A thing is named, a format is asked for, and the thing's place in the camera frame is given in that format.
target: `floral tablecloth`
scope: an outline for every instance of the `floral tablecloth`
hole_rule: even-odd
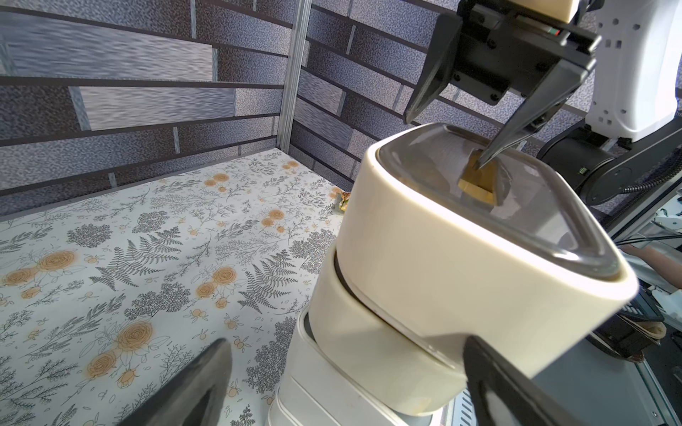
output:
[[[0,223],[0,426],[114,425],[219,337],[264,425],[337,191],[270,150]]]

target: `cable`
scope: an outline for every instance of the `cable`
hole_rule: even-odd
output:
[[[665,237],[655,237],[655,238],[634,238],[630,240],[624,240],[624,241],[617,241],[615,244],[616,245],[625,245],[625,244],[633,244],[633,243],[644,243],[645,241],[661,241],[661,240],[674,240],[682,238],[682,234],[680,235],[666,235]]]
[[[608,230],[609,227],[611,227],[611,225],[616,223],[616,221],[620,219],[621,216],[628,212],[632,207],[636,206],[640,202],[640,200],[642,200],[642,198],[644,198],[648,193],[649,193],[648,191],[642,191],[634,194],[630,201],[626,202],[625,205],[619,208],[615,214],[609,215],[603,221],[600,222],[602,228]]]
[[[668,172],[657,178],[651,179],[648,182],[636,183],[635,185],[626,186],[621,190],[621,194],[632,194],[633,192],[647,191],[661,185],[673,178],[682,170],[682,149],[677,152],[677,158],[668,168]]]

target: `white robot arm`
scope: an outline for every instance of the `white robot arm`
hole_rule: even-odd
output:
[[[636,142],[677,112],[682,2],[606,1],[595,13],[602,44],[585,123],[608,138]]]
[[[568,156],[505,151],[541,129],[595,62],[588,122],[603,127],[585,132],[641,146],[668,132],[680,1],[610,2],[599,15],[609,18],[610,45],[596,55],[600,37],[567,23],[587,1],[462,0],[457,15],[439,17],[407,123],[451,82],[493,105],[510,88],[527,99],[493,141],[431,123],[367,150],[298,319],[270,425],[436,426],[467,382],[457,404],[473,424],[472,400],[490,416],[512,382],[507,390],[532,399],[526,377],[636,294],[634,272],[576,195],[571,169],[547,160]],[[551,424],[577,425],[538,401],[522,407],[527,424],[559,416]]]

